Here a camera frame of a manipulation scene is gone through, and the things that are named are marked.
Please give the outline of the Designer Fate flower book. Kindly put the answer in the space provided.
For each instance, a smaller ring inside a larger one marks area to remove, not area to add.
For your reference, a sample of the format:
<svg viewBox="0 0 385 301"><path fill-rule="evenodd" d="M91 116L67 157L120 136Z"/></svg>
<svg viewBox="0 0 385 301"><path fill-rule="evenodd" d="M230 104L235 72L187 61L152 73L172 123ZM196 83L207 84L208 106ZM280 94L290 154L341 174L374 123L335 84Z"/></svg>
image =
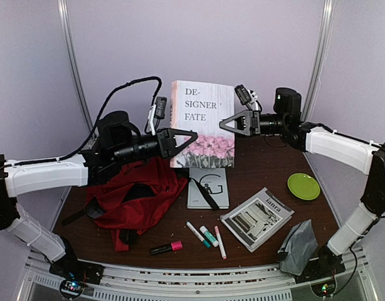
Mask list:
<svg viewBox="0 0 385 301"><path fill-rule="evenodd" d="M235 166L235 135L219 123L235 114L230 85L176 80L171 88L170 125L198 138L170 161L172 168L214 169Z"/></svg>

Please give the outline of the red backpack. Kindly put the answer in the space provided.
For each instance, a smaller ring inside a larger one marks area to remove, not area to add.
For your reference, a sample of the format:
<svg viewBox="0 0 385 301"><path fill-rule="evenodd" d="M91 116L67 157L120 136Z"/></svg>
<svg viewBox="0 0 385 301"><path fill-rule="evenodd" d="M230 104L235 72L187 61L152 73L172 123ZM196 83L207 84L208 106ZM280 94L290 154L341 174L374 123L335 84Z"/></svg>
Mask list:
<svg viewBox="0 0 385 301"><path fill-rule="evenodd" d="M61 225L88 216L111 231L115 251L128 251L139 235L164 217L187 184L187 177L160 157L127 164L108 183L88 187L85 207Z"/></svg>

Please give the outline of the grey ianra magazine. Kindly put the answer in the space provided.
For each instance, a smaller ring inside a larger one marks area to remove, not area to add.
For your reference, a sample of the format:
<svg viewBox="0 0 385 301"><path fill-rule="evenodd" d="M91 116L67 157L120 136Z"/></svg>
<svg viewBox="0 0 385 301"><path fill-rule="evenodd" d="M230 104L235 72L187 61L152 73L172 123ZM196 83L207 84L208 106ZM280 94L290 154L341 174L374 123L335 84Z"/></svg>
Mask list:
<svg viewBox="0 0 385 301"><path fill-rule="evenodd" d="M222 215L220 220L252 253L284 226L293 214L293 209L264 187Z"/></svg>

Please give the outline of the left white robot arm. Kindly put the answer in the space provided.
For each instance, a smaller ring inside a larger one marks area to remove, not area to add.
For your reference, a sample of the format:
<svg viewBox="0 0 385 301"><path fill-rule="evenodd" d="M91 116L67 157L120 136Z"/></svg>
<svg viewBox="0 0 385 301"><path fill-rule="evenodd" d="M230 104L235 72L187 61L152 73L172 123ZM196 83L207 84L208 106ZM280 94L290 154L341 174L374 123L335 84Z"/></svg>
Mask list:
<svg viewBox="0 0 385 301"><path fill-rule="evenodd" d="M68 278L82 273L70 242L41 226L18 203L21 194L67 186L106 184L124 165L172 158L198 138L193 131L159 129L142 135L125 111L99 112L90 135L68 155L30 161L7 160L0 154L0 230L12 233L41 252Z"/></svg>

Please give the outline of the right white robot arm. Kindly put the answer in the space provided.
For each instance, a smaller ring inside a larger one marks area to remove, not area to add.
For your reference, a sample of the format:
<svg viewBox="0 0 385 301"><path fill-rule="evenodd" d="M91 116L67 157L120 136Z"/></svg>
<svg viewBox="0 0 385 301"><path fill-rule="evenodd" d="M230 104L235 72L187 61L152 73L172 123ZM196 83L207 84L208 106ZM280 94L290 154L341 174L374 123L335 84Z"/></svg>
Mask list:
<svg viewBox="0 0 385 301"><path fill-rule="evenodd" d="M246 110L222 120L223 130L244 136L278 135L291 148L320 155L367 176L359 205L343 226L319 250L313 270L326 277L342 254L366 235L385 213L385 142L378 144L343 134L322 123L301 119L302 96L291 88L275 90L273 113L264 114L254 91L243 85L235 93Z"/></svg>

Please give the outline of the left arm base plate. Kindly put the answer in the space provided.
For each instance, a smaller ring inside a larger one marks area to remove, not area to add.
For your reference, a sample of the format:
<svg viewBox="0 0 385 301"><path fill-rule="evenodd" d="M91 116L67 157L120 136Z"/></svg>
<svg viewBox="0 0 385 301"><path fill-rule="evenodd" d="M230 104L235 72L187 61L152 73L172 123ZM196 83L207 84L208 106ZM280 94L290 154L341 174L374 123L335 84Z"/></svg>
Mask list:
<svg viewBox="0 0 385 301"><path fill-rule="evenodd" d="M49 267L49 272L58 275L67 280L76 280L86 284L99 285L102 279L104 267L96 263L79 261L76 267L71 267L70 271L65 271L58 265L52 264Z"/></svg>

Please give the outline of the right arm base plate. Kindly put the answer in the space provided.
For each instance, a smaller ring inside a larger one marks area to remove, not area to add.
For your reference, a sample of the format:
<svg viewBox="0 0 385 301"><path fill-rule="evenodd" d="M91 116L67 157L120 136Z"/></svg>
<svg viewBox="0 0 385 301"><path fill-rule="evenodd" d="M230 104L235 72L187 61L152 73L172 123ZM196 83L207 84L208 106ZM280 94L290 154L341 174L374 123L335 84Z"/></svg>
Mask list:
<svg viewBox="0 0 385 301"><path fill-rule="evenodd" d="M294 276L295 283L312 282L323 278L331 278L334 272L342 273L345 271L345 265L338 260L332 267L326 267L320 263L318 258L311 259L303 272L299 276Z"/></svg>

